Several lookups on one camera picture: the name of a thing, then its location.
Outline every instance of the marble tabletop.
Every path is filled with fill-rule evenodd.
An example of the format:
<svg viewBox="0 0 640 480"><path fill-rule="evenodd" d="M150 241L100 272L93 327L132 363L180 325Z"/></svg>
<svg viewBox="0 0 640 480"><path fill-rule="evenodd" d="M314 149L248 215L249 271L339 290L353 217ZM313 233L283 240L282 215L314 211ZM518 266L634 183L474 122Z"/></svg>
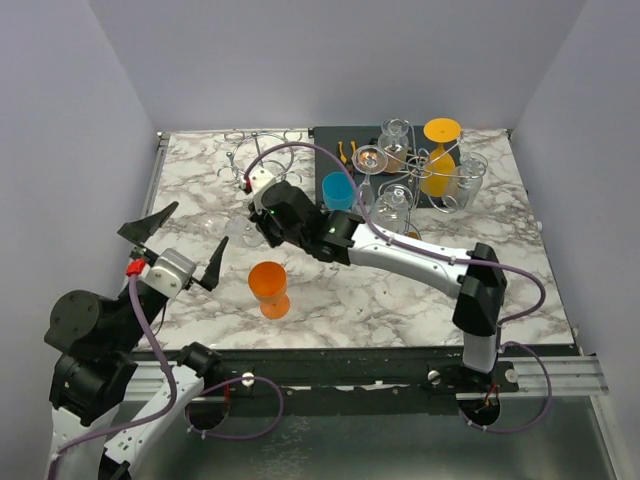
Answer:
<svg viewBox="0 0 640 480"><path fill-rule="evenodd" d="M248 197L238 189L231 170L225 168L218 175L228 164L226 153L233 150L236 138L215 131L172 134L158 180L151 211L174 200L180 206L148 245L157 252L176 248L198 263L198 275L223 237L227 221L247 212ZM288 131L287 138L310 141L306 129ZM259 141L263 148L280 143L270 137ZM548 294L544 306L510 322L504 340L573 343L506 132L465 130L460 148L489 161L471 211L447 215L418 209L412 222L425 241L461 248L487 243L502 263L529 270L543 280ZM254 157L255 148L247 144L239 149L236 160L246 166ZM272 158L285 163L290 153L281 150ZM311 198L313 158L311 150L296 149L288 177ZM275 164L267 167L279 171ZM282 264L288 275L291 309L279 320L262 316L247 284L251 268L267 260ZM504 314L535 303L534 284L506 275ZM170 303L158 339L165 349L179 349L193 341L213 348L462 345L462 333L451 322L454 304L455 300L416 281L369 267L320 263L291 245L275 249L265 243L255 248L229 245L218 288L206 292L194 286L182 292ZM142 342L140 348L147 349L148 344Z"/></svg>

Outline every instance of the gray wall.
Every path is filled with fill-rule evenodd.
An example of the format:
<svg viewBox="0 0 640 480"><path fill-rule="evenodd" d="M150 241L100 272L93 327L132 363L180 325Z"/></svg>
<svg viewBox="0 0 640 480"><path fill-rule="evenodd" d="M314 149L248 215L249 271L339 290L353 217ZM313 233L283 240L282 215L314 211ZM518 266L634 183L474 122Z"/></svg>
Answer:
<svg viewBox="0 0 640 480"><path fill-rule="evenodd" d="M584 0L90 0L161 130L515 127Z"/></svg>
<svg viewBox="0 0 640 480"><path fill-rule="evenodd" d="M115 292L115 232L140 214L157 137L84 0L2 2L0 65L0 476L31 479L51 441L49 311Z"/></svg>
<svg viewBox="0 0 640 480"><path fill-rule="evenodd" d="M587 2L514 148L567 314L640 473L640 3Z"/></svg>

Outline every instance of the bolt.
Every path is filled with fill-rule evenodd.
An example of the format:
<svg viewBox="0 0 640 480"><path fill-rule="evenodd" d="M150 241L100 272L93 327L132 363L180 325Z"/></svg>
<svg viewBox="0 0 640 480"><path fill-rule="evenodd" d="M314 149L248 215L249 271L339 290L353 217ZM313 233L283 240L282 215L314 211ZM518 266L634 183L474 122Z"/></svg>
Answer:
<svg viewBox="0 0 640 480"><path fill-rule="evenodd" d="M440 372L437 370L431 370L427 374L427 380L429 380L433 385L438 385L440 383Z"/></svg>
<svg viewBox="0 0 640 480"><path fill-rule="evenodd" d="M507 379L509 383L516 383L518 381L518 372L516 372L513 368L510 368L506 372L504 372L504 378Z"/></svg>

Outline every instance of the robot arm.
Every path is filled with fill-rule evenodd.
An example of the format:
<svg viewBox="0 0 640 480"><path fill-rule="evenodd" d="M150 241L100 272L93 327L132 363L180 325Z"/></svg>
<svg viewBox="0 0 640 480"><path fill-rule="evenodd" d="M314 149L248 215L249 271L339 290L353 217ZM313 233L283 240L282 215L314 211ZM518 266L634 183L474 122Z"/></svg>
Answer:
<svg viewBox="0 0 640 480"><path fill-rule="evenodd" d="M390 244L376 236L359 215L322 212L302 190L286 181L277 182L265 169L254 169L247 191L253 193L249 218L271 247L288 242L322 262L380 268L457 299L453 323L464 333L463 365L474 373L492 372L498 315L507 286L502 271L436 260ZM498 260L491 247L480 243L469 251L396 237L449 257Z"/></svg>

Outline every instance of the red connector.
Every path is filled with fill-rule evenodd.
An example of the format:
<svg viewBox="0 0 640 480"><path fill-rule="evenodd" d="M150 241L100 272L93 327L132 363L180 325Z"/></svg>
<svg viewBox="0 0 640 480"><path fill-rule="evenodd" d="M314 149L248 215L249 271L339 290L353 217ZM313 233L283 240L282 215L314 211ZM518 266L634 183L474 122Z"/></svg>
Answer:
<svg viewBox="0 0 640 480"><path fill-rule="evenodd" d="M127 267L127 277L130 277L131 275L140 275L146 265L147 262L144 261L144 258L138 258L137 260L134 260Z"/></svg>

